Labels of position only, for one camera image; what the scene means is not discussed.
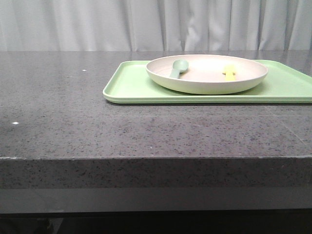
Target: gray speckled countertop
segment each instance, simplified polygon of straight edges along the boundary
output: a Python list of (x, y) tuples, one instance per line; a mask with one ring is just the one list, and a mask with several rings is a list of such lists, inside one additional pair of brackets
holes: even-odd
[[(194, 53), (312, 75), (312, 51)], [(102, 95), (121, 62), (177, 54), (0, 52), (0, 188), (311, 186), (310, 104), (116, 105)]]

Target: white curtain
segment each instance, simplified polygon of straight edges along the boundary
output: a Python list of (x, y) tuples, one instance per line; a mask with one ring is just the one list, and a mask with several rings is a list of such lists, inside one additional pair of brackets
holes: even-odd
[(1, 51), (309, 50), (312, 0), (0, 0)]

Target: beige plate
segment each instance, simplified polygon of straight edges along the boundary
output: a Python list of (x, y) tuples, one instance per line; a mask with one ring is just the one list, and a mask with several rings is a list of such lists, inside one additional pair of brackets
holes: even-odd
[[(187, 72), (180, 79), (170, 78), (172, 64), (177, 59), (189, 62)], [(222, 74), (226, 65), (236, 69), (235, 81), (226, 81)], [(268, 68), (263, 64), (238, 57), (222, 55), (177, 55), (158, 58), (146, 65), (150, 78), (168, 89), (191, 93), (220, 95), (245, 91), (257, 86), (267, 75)]]

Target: yellow utensil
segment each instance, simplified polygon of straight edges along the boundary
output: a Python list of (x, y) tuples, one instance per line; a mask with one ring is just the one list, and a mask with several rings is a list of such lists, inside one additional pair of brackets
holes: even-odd
[(233, 64), (228, 64), (223, 69), (223, 74), (225, 74), (225, 80), (226, 81), (234, 81), (235, 78), (235, 66)]

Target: floor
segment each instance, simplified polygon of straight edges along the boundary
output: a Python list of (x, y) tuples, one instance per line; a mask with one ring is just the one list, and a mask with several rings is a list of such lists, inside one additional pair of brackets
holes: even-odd
[(0, 234), (312, 234), (312, 209), (37, 216), (0, 215)]

